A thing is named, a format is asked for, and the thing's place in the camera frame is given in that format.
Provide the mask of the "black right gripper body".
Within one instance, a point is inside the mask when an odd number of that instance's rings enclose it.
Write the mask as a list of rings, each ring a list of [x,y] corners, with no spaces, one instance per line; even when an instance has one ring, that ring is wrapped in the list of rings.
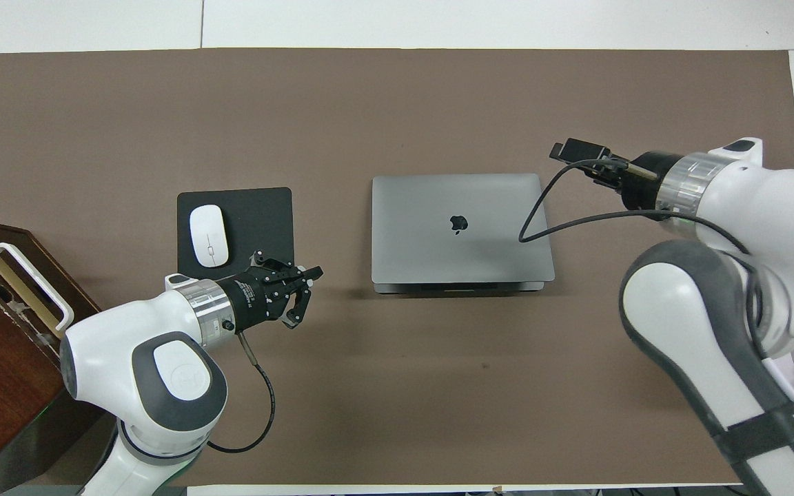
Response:
[[[620,172],[611,179],[604,180],[607,188],[614,189],[620,195],[622,203],[626,209],[649,210],[655,209],[655,202],[658,199],[658,192],[662,181],[667,172],[673,167],[673,154],[664,152],[646,152],[633,160],[624,159],[617,155],[604,157],[605,160],[621,161],[630,163],[642,169],[652,172],[653,179],[643,178],[630,172]]]

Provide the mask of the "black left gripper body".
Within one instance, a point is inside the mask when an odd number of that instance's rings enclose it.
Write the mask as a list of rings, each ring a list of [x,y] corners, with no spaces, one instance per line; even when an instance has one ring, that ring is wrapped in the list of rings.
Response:
[[[269,308],[265,287],[250,270],[221,278],[220,288],[229,299],[235,333],[274,320],[275,313]]]

